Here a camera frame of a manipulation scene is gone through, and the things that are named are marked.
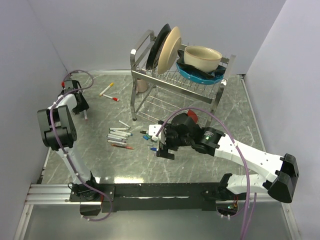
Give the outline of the cream ceramic bowl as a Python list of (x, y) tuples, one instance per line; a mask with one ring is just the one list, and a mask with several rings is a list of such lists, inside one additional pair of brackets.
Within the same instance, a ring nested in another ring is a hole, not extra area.
[(184, 49), (184, 63), (209, 73), (216, 70), (222, 59), (217, 50), (205, 46), (187, 46)]

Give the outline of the black base beam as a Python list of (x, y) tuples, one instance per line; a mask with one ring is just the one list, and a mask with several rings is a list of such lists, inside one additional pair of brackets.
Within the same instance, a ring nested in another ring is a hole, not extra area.
[(192, 183), (98, 183), (96, 188), (108, 197), (85, 186), (75, 186), (69, 200), (72, 203), (102, 203), (106, 213), (112, 212), (193, 210), (215, 211), (217, 201), (245, 200), (246, 194), (234, 194), (218, 182)]

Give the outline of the stainless steel dish rack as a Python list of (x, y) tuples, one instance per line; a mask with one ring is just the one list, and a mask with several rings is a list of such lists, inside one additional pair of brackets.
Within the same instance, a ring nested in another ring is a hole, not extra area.
[[(226, 67), (223, 78), (215, 84), (202, 84), (191, 81), (180, 75), (178, 70), (167, 71), (159, 74), (157, 70), (147, 70), (146, 64), (140, 65), (143, 58), (150, 52), (155, 43), (156, 36), (153, 30), (148, 29), (137, 41), (130, 52), (130, 65), (132, 75), (132, 92), (130, 98), (130, 111), (133, 121), (137, 117), (147, 119), (153, 123), (158, 122), (158, 118), (152, 115), (147, 109), (162, 110), (164, 113), (173, 112), (179, 106), (173, 104), (172, 100), (165, 101), (161, 98), (162, 94), (167, 94), (178, 99), (188, 101), (203, 102), (210, 105), (210, 112), (214, 114), (218, 108), (227, 82), (231, 76), (233, 63), (236, 59), (234, 55), (230, 58), (222, 58), (221, 64)], [(149, 84), (145, 95), (138, 106), (136, 104), (138, 80), (144, 80)]]

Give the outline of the black marker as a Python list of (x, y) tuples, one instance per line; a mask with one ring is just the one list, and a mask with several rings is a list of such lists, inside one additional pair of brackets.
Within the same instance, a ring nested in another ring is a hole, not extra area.
[(123, 121), (121, 121), (121, 120), (118, 120), (118, 122), (120, 123), (120, 124), (122, 124), (122, 125), (124, 125), (126, 128), (131, 128), (131, 126), (130, 125), (128, 125), (127, 123), (125, 123), (125, 122), (123, 122)]

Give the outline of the yellow cap marker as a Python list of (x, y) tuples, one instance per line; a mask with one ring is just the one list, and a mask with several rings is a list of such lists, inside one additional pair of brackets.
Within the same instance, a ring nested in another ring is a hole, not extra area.
[(113, 85), (114, 85), (114, 82), (110, 83), (110, 84), (99, 94), (99, 96), (100, 96), (100, 97), (103, 96), (103, 94), (104, 94), (107, 90), (109, 90)]

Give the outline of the pink cap marker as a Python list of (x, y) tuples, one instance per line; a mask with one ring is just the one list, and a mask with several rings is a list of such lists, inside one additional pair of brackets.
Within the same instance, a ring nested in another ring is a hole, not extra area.
[(88, 115), (86, 110), (83, 111), (83, 115), (84, 115), (84, 119), (88, 121)]

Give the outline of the aluminium rail frame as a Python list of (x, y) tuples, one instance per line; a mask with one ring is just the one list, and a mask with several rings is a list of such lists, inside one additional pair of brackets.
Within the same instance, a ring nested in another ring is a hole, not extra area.
[[(31, 184), (25, 205), (99, 205), (98, 201), (70, 201), (71, 190), (67, 184)], [(267, 193), (257, 193), (256, 202), (276, 203)]]

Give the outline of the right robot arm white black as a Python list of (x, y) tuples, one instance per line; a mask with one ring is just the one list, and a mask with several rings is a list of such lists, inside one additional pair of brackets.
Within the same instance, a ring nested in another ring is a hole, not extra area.
[(250, 175), (226, 173), (213, 190), (205, 195), (226, 201), (247, 192), (266, 193), (274, 200), (289, 204), (293, 201), (299, 170), (296, 158), (271, 154), (232, 140), (213, 127), (200, 127), (197, 116), (189, 111), (176, 115), (170, 123), (159, 121), (148, 127), (153, 141), (158, 141), (157, 157), (173, 160), (180, 147), (190, 146), (200, 154), (218, 157), (254, 171)]

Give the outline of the pink cup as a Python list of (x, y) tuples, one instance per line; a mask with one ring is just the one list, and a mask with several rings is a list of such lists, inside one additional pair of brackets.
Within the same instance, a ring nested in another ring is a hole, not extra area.
[(144, 93), (148, 90), (149, 83), (143, 79), (137, 79), (137, 85), (136, 85), (136, 93)]

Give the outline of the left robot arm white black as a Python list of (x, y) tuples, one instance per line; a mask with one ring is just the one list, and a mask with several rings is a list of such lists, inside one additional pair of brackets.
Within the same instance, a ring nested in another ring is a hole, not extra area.
[(37, 120), (41, 138), (46, 147), (50, 147), (63, 160), (72, 177), (71, 189), (88, 201), (95, 200), (100, 193), (92, 172), (86, 167), (77, 150), (77, 131), (71, 113), (87, 111), (81, 85), (77, 80), (62, 82), (62, 91), (56, 106), (37, 111)]

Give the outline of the blue dotted dish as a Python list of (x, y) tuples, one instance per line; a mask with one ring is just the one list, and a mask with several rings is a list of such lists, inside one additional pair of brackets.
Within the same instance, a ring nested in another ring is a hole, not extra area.
[(194, 82), (194, 83), (197, 83), (197, 84), (200, 84), (200, 85), (214, 85), (214, 84), (217, 84), (218, 82), (220, 82), (224, 78), (224, 75), (223, 75), (223, 76), (220, 76), (220, 77), (215, 77), (213, 80), (205, 80), (205, 79), (201, 79), (199, 77), (196, 77), (194, 75), (191, 75), (191, 74), (188, 74), (188, 73), (184, 72), (182, 69), (180, 69), (178, 67), (177, 64), (176, 64), (176, 67), (177, 67), (177, 70), (178, 70), (179, 74), (182, 77), (184, 77), (187, 80), (190, 80), (191, 82)]

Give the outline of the beige plate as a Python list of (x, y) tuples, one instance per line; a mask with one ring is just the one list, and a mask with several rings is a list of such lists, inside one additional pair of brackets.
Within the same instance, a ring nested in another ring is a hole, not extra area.
[(166, 38), (161, 50), (157, 66), (158, 74), (162, 75), (171, 69), (176, 61), (181, 43), (182, 37), (180, 29), (178, 26), (175, 26)]

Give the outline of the red cap marker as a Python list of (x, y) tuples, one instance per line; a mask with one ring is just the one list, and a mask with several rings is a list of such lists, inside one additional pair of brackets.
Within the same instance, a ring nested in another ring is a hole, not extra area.
[(106, 95), (106, 94), (103, 94), (102, 96), (105, 97), (105, 98), (108, 98), (108, 99), (112, 99), (112, 100), (114, 100), (114, 101), (116, 101), (116, 102), (119, 102), (119, 101), (120, 101), (118, 98), (112, 97), (112, 96), (109, 96), (109, 95)]

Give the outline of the red bowl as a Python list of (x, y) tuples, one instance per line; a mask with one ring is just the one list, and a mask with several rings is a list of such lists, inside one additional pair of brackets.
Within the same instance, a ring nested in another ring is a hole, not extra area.
[(199, 118), (198, 118), (197, 114), (194, 111), (192, 111), (191, 109), (188, 110), (187, 116), (190, 117), (196, 124), (198, 123)]

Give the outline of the black plate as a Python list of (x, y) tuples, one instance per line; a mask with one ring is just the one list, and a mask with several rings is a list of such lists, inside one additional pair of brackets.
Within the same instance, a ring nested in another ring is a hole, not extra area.
[(146, 61), (146, 69), (147, 70), (153, 70), (158, 66), (160, 54), (162, 51), (162, 47), (164, 45), (164, 42), (167, 39), (167, 36), (171, 32), (171, 27), (167, 23), (165, 24), (162, 29), (160, 30), (158, 36), (156, 37), (154, 44), (150, 50), (148, 59)]

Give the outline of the dark red marker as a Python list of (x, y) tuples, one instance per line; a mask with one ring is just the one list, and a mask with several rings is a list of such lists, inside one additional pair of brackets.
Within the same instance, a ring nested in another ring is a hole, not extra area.
[(134, 147), (127, 146), (127, 145), (121, 145), (121, 144), (111, 144), (112, 147), (117, 147), (117, 148), (123, 148), (123, 149), (128, 149), (128, 150), (134, 150)]

